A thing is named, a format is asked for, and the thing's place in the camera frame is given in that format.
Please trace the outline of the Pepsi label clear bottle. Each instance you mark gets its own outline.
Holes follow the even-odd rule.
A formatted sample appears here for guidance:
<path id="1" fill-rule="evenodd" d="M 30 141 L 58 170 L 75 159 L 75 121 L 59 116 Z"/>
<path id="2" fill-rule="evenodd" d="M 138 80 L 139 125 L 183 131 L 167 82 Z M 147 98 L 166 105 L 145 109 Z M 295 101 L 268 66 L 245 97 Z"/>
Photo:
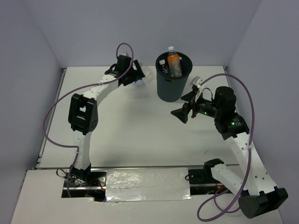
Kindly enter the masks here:
<path id="1" fill-rule="evenodd" d="M 135 86 L 136 87 L 141 87 L 145 85 L 145 81 L 143 80 L 145 78 L 145 74 L 142 71 L 142 69 L 135 69 L 135 72 L 139 76 L 137 80 L 135 80 Z"/>

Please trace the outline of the green label clear bottle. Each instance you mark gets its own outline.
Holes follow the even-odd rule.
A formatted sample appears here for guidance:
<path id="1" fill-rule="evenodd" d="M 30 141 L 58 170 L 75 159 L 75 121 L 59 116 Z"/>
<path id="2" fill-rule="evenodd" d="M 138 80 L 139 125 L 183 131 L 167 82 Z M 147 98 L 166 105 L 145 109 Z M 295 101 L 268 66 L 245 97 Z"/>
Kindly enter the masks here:
<path id="1" fill-rule="evenodd" d="M 167 64 L 166 64 L 166 62 L 165 62 L 164 59 L 162 59 L 162 60 L 159 61 L 159 65 L 160 65 L 161 70 L 162 70 L 162 72 L 164 74 L 168 74 L 169 73 L 169 69 L 168 69 Z"/>

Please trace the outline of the orange label juice bottle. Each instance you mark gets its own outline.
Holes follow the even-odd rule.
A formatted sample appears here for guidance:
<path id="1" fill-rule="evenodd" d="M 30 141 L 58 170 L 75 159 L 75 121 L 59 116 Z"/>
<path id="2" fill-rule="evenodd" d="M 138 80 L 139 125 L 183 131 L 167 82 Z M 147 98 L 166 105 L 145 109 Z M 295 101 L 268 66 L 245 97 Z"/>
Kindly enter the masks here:
<path id="1" fill-rule="evenodd" d="M 181 64 L 180 64 L 180 58 L 178 53 L 174 50 L 173 46 L 168 47 L 168 56 L 167 61 L 170 68 L 171 75 L 173 77 L 181 77 L 182 76 L 182 70 L 181 70 Z"/>

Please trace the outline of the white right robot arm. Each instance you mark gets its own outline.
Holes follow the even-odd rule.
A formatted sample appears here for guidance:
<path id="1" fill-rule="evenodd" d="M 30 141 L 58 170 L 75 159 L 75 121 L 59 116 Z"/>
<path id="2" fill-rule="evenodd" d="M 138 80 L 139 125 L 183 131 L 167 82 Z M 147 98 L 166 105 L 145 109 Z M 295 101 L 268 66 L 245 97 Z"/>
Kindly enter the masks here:
<path id="1" fill-rule="evenodd" d="M 212 117 L 217 131 L 230 146 L 240 168 L 247 178 L 241 180 L 220 159 L 205 162 L 203 177 L 207 182 L 219 181 L 238 198 L 242 213 L 254 218 L 276 210 L 288 198 L 286 189 L 278 187 L 268 174 L 254 145 L 249 144 L 249 128 L 244 118 L 235 111 L 236 96 L 233 89 L 220 86 L 214 98 L 203 98 L 203 87 L 193 86 L 182 96 L 182 108 L 171 112 L 183 123 L 188 114 L 195 118 L 198 113 Z"/>

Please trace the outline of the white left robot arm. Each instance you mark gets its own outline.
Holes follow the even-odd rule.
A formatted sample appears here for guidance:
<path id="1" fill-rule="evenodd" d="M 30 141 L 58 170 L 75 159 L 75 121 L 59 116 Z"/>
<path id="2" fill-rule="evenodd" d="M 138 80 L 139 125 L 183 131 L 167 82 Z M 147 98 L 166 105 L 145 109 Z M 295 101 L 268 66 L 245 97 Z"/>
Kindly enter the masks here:
<path id="1" fill-rule="evenodd" d="M 117 57 L 95 87 L 83 94 L 73 94 L 71 97 L 68 122 L 74 136 L 74 145 L 77 147 L 74 163 L 71 168 L 71 177 L 81 185 L 91 182 L 90 142 L 92 132 L 96 129 L 98 121 L 98 106 L 119 86 L 126 86 L 144 78 L 138 60 L 124 54 Z"/>

